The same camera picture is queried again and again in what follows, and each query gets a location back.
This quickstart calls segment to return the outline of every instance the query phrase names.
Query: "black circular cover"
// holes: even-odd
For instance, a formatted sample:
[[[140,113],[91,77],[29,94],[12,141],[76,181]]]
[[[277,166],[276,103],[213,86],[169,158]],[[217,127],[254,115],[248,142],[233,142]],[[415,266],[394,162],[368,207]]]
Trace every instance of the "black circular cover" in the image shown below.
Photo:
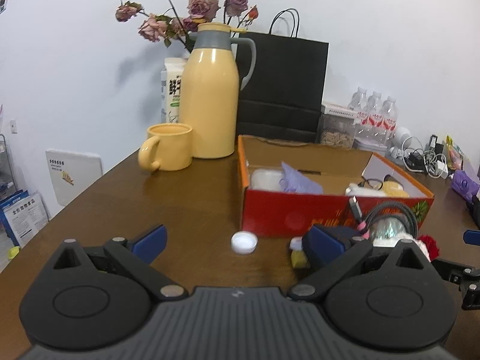
[[[368,347],[414,351],[441,343],[456,313],[441,279],[426,274],[397,268],[354,276],[332,288],[325,311],[337,329]]]
[[[72,272],[34,283],[20,319],[30,341],[61,350],[91,350],[135,332],[147,319],[150,298],[135,281],[96,272]]]

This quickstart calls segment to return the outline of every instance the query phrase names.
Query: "red cardboard box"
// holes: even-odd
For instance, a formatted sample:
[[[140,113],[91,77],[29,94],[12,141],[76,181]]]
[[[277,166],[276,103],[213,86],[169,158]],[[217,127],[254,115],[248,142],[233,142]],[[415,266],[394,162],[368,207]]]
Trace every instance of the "red cardboard box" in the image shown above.
[[[241,229],[259,236],[303,236],[313,223],[355,227],[345,189],[349,183],[360,183],[367,179],[383,180],[386,175],[392,175],[402,184],[410,197],[357,197],[362,212],[367,213],[383,200],[399,200],[411,207],[420,227],[434,202],[434,194],[426,187],[371,151],[240,135],[238,158],[242,193]],[[319,183],[324,194],[250,188],[251,175],[256,169],[281,169],[282,161]]]

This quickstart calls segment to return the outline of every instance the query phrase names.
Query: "mug rim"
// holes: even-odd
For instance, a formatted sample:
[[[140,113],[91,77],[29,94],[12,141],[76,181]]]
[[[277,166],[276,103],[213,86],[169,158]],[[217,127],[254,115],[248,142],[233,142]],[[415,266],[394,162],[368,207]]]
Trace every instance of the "mug rim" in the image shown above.
[[[180,131],[180,132],[155,132],[152,131],[154,128],[159,127],[159,126],[182,126],[185,127],[187,130],[186,131]],[[189,126],[188,124],[184,123],[158,123],[150,126],[147,128],[147,132],[150,134],[155,134],[155,135],[183,135],[183,134],[188,134],[193,130],[192,126]]]

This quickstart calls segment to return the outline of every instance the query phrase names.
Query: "yellow thermos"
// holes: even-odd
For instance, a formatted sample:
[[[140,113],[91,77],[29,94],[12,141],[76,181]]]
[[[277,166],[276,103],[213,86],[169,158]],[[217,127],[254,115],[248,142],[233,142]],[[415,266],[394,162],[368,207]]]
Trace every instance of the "yellow thermos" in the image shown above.
[[[200,24],[183,71],[178,116],[193,128],[193,157],[221,158],[234,151],[239,73],[231,44],[251,48],[250,70],[240,90],[250,80],[257,57],[252,39],[230,37],[235,30],[221,23]]]

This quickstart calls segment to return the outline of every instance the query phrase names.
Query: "milk carton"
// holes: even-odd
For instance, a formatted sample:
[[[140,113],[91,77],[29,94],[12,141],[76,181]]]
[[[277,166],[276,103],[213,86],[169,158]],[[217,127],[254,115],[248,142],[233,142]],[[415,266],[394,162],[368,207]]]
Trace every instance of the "milk carton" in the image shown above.
[[[180,90],[182,84],[182,73],[186,59],[165,58],[165,66],[161,72],[161,123],[178,123]]]

